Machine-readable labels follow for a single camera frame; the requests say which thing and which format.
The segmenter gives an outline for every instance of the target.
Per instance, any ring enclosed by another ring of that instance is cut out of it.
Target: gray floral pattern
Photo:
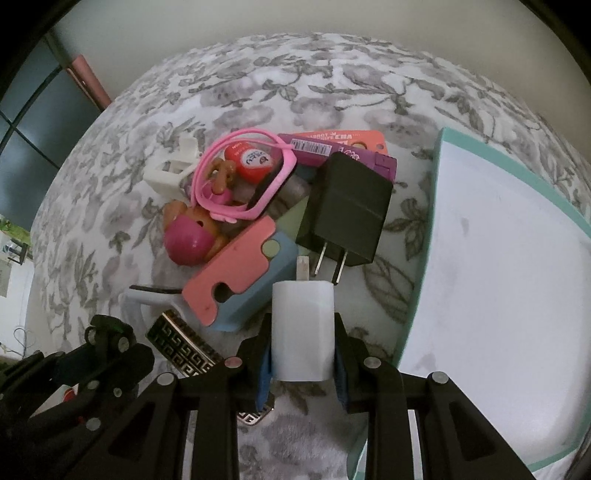
[[[372,354],[392,359],[424,248],[433,146],[442,127],[492,145],[553,185],[591,219],[591,164],[533,112],[490,80],[386,41],[354,35],[255,35],[173,56],[124,91],[75,146],[35,219],[35,268],[57,349],[83,342],[95,313],[120,315],[134,283],[182,286],[191,268],[166,256],[166,199],[144,167],[192,135],[203,151],[243,127],[275,132],[376,129],[398,174],[378,255],[347,269],[337,309]],[[134,325],[145,332],[149,324]],[[223,355],[256,332],[199,333]],[[152,376],[169,368],[158,357]],[[274,386],[277,408],[241,428],[245,479],[343,478],[364,416],[335,407],[334,386]]]

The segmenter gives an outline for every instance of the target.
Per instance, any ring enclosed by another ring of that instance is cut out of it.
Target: black power adapter
[[[392,182],[341,152],[318,169],[296,243],[337,262],[333,284],[343,267],[374,261],[392,195]]]

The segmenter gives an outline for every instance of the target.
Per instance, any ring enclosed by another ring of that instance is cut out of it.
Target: toy figure
[[[232,160],[216,158],[208,168],[209,181],[203,186],[203,196],[219,205],[232,202],[232,190],[236,180],[236,164]]]
[[[164,206],[164,248],[177,265],[194,267],[211,260],[228,243],[209,212],[179,200]]]

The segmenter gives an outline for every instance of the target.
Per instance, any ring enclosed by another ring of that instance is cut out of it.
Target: white sheet
[[[444,142],[400,370],[448,373],[526,464],[564,452],[589,397],[590,292],[589,237],[529,185]]]

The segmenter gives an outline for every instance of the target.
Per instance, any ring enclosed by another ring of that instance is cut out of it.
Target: barcode
[[[330,145],[318,142],[310,142],[307,140],[298,140],[297,138],[292,138],[291,144],[294,146],[294,150],[315,153],[317,155],[322,155],[323,157],[328,157],[330,155],[330,150],[332,150]]]

